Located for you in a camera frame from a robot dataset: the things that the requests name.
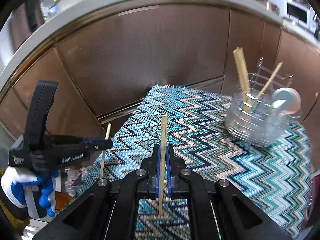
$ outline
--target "countertop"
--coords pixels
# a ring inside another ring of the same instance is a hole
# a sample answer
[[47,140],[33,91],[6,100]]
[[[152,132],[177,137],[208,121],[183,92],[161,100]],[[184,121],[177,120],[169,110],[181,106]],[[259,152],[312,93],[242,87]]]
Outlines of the countertop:
[[[51,34],[55,33],[57,30],[67,25],[68,23],[74,21],[75,19],[86,15],[92,11],[95,11],[99,8],[106,7],[111,4],[122,2],[126,0],[83,0],[81,3],[76,4],[75,6],[67,9],[56,15],[49,22],[43,24],[38,28],[15,52],[9,63],[5,66],[4,70],[0,75],[0,89],[2,90],[3,86],[14,72],[14,70],[19,66],[20,62],[23,61],[26,56],[33,51],[33,49],[44,41]],[[280,17],[274,12],[267,11],[263,5],[254,1],[254,0],[222,0],[232,4],[240,5],[244,8],[257,12],[258,14],[263,15],[266,18],[269,18],[271,21],[279,23],[284,26],[284,28],[289,29],[292,32],[297,33],[301,37],[307,39],[315,46],[319,46],[317,40],[308,32],[304,32],[298,26],[292,25],[291,22],[284,20],[283,17]]]

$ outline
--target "chevron pattern fabric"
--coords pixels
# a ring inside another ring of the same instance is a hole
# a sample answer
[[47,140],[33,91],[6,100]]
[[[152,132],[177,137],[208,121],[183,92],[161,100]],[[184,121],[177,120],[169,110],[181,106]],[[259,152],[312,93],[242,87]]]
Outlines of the chevron pattern fabric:
[[[229,179],[293,238],[299,234],[310,191],[308,137],[294,122],[277,143],[258,148],[231,137],[224,127],[230,97],[182,87],[154,86],[113,138],[104,176],[123,178],[160,143],[161,115],[168,115],[168,144],[205,179]],[[77,195],[99,177],[102,155]],[[185,200],[140,200],[136,239],[190,239]]]

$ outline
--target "sleeve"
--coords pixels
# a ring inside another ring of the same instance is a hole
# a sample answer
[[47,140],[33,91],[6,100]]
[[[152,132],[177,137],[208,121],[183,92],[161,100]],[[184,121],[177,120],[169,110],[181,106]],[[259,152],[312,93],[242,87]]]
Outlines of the sleeve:
[[[0,169],[0,178],[2,177],[2,175],[4,174],[4,170]],[[8,208],[4,205],[3,200],[0,198],[0,207],[2,209],[2,212],[5,214],[5,216],[7,217],[7,219],[9,220],[9,222],[11,223],[11,225],[14,227],[14,229],[20,234],[22,235],[23,230],[25,228],[25,226],[27,226],[30,222],[30,219],[24,219],[24,220],[19,220],[16,217],[14,217],[11,212],[8,210]]]

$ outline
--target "silver bolt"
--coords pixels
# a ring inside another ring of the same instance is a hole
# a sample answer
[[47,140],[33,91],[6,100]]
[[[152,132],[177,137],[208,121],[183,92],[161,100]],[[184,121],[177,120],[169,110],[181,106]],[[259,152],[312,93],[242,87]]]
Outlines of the silver bolt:
[[100,186],[100,187],[104,187],[105,185],[107,185],[108,184],[108,181],[106,180],[106,179],[99,179],[98,180],[98,185]]
[[182,169],[181,170],[182,175],[190,175],[191,174],[191,170],[189,169]]
[[227,179],[221,179],[219,180],[219,184],[223,187],[228,187],[230,183],[229,183],[229,180]]
[[146,170],[144,170],[144,169],[137,169],[137,170],[136,170],[136,174],[137,174],[138,176],[143,176],[144,174],[146,174]]

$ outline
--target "white wall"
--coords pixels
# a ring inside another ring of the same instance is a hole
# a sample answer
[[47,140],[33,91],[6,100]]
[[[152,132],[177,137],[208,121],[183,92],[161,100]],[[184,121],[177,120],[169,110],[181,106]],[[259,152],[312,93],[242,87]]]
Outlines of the white wall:
[[11,35],[9,30],[9,24],[12,14],[10,14],[9,18],[5,22],[4,26],[0,31],[0,73],[7,63],[10,61],[14,54]]

